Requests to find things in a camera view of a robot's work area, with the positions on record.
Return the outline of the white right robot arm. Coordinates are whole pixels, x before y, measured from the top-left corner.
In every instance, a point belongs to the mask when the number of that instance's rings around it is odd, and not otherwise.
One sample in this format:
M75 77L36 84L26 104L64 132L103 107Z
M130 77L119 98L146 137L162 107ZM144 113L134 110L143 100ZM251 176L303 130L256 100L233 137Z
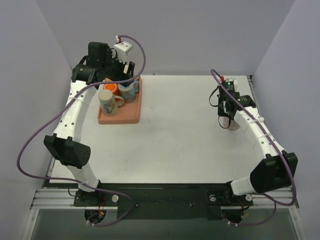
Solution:
M257 155L257 166L249 176L233 180L223 192L224 201L236 204L246 194L263 194L292 185L298 164L295 153L287 152L273 137L249 95L238 96L240 107L227 94L218 95L218 115L235 121Z

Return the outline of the pink ghost pumpkin mug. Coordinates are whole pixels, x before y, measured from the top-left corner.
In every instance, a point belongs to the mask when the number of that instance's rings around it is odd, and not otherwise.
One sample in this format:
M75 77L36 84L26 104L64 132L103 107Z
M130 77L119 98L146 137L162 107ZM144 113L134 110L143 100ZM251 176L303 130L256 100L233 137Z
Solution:
M240 129L240 125L227 116L218 116L218 124L221 128L235 132Z

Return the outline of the blue mug orange interior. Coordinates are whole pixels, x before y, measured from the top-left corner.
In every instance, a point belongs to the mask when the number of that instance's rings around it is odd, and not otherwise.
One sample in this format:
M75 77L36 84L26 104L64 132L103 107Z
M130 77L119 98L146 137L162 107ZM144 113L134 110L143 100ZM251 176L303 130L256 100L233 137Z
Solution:
M136 100L136 94L140 91L140 82L135 80L128 86L118 85L120 96L124 99L126 104L133 103Z

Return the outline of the orange black-handled mug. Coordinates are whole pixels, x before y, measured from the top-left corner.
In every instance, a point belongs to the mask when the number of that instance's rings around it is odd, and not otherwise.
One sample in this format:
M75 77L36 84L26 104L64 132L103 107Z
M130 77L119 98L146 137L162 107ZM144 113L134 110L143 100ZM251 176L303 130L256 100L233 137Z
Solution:
M110 90L115 96L120 96L120 91L116 83L107 83L103 86L104 90Z

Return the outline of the cream seahorse mug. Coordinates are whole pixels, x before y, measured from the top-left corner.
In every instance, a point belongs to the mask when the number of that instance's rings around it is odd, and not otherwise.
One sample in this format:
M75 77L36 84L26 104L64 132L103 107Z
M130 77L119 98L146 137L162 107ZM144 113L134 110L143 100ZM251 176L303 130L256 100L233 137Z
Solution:
M121 96L114 95L108 89L100 91L98 99L102 112L108 117L115 116L119 112L119 107L125 103L125 100Z

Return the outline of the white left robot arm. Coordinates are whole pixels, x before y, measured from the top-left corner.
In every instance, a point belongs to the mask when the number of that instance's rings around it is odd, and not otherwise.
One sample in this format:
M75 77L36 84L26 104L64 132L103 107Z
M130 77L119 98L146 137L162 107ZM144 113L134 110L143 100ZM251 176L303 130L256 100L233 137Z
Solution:
M51 155L65 166L79 181L78 188L85 194L85 200L92 206L99 205L103 193L97 190L99 180L89 164L91 149L81 143L81 132L88 107L99 86L86 86L103 82L106 78L123 81L133 77L135 64L129 63L125 72L126 58L133 46L126 41L113 47L102 42L90 42L88 54L72 70L70 92L66 102L67 110L52 135L44 138L44 145Z

